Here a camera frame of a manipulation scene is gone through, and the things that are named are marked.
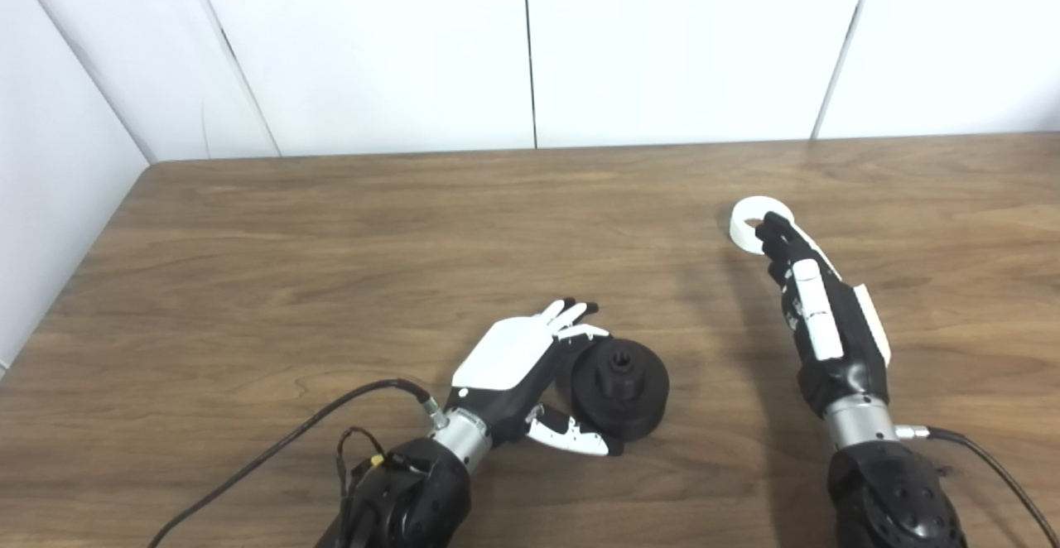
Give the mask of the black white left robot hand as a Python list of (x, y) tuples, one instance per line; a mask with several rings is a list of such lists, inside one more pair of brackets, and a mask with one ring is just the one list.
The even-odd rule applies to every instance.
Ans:
[(542, 401), (565, 363), (613, 339), (608, 330), (583, 323), (597, 310), (565, 298), (495, 322), (455, 369), (448, 422), (434, 432), (435, 442), (470, 472), (489, 450), (526, 438), (559, 450), (621, 456), (624, 442)]

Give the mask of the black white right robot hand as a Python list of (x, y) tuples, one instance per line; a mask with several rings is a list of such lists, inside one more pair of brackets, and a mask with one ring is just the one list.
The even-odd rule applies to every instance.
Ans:
[[(825, 416), (829, 405), (844, 397), (868, 396), (889, 404), (887, 364), (860, 294), (841, 279), (811, 238), (780, 213), (765, 213), (754, 234), (764, 244), (764, 254), (771, 262), (768, 276), (780, 288), (781, 311), (793, 332), (800, 360), (799, 390), (814, 416)], [(822, 322), (819, 328), (836, 336), (836, 352), (817, 349), (812, 339), (807, 320), (810, 311), (794, 272), (795, 266), (806, 260), (819, 269), (819, 288), (825, 291), (832, 317), (832, 322)]]

